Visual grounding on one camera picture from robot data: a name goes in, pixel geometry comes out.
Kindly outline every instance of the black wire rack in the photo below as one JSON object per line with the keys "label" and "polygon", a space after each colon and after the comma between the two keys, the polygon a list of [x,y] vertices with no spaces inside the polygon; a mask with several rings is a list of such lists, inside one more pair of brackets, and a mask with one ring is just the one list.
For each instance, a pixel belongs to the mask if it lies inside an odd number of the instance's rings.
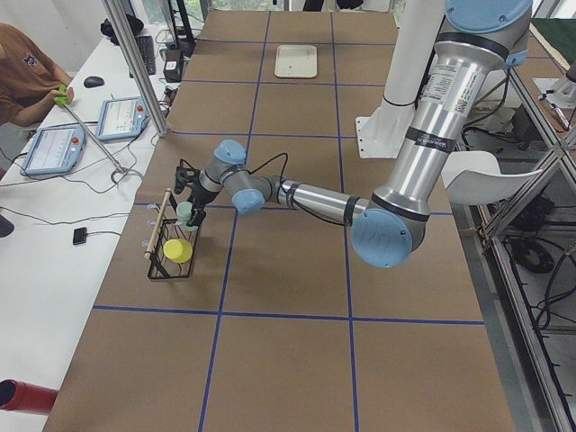
{"label": "black wire rack", "polygon": [[[160,206],[155,206],[157,219],[150,236],[150,241],[144,257],[150,260],[148,279],[164,281],[169,279],[183,279],[189,277],[194,268],[196,244],[200,237],[200,227],[194,231],[182,229],[176,217],[176,198],[171,189],[166,189],[164,199]],[[184,239],[192,244],[192,258],[187,262],[178,264],[164,255],[164,245],[170,239]]]}

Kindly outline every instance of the white plastic chair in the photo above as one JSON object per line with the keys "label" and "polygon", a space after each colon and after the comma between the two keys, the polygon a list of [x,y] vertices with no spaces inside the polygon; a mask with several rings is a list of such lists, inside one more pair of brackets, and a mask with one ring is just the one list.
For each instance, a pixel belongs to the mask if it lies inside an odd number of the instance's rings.
{"label": "white plastic chair", "polygon": [[502,174],[498,160],[487,151],[455,151],[442,169],[451,203],[477,205],[509,198],[528,179],[542,173]]}

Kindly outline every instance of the yellow cup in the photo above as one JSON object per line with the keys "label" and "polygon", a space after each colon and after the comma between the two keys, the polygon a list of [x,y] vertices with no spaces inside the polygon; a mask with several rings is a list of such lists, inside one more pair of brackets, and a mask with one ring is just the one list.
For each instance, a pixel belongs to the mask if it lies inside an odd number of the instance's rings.
{"label": "yellow cup", "polygon": [[164,255],[177,264],[192,258],[192,244],[182,238],[172,238],[164,244]]}

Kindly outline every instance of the robotic arm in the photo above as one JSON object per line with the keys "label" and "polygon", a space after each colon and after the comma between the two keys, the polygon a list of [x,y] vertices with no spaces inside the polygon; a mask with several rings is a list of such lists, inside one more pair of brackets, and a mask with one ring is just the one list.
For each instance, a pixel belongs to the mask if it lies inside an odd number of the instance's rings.
{"label": "robotic arm", "polygon": [[193,204],[189,225],[200,225],[204,206],[221,189],[240,214],[271,201],[352,227],[355,252],[368,264],[402,263],[424,238],[430,216],[428,197],[455,149],[458,135],[486,76],[521,64],[527,53],[530,0],[448,0],[445,22],[436,38],[437,62],[394,169],[370,200],[337,193],[280,176],[254,176],[246,151],[227,139],[202,170],[176,169],[176,188],[187,185]]}

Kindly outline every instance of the green clamp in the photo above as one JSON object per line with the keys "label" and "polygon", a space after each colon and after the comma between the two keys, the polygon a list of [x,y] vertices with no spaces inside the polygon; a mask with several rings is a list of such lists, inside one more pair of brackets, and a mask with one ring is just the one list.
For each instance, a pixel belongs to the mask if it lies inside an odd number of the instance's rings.
{"label": "green clamp", "polygon": [[[58,91],[61,93],[65,93],[67,90],[66,86],[63,84],[60,84],[60,87],[58,88]],[[68,105],[68,97],[67,96],[58,96],[54,98],[54,102],[58,105]]]}

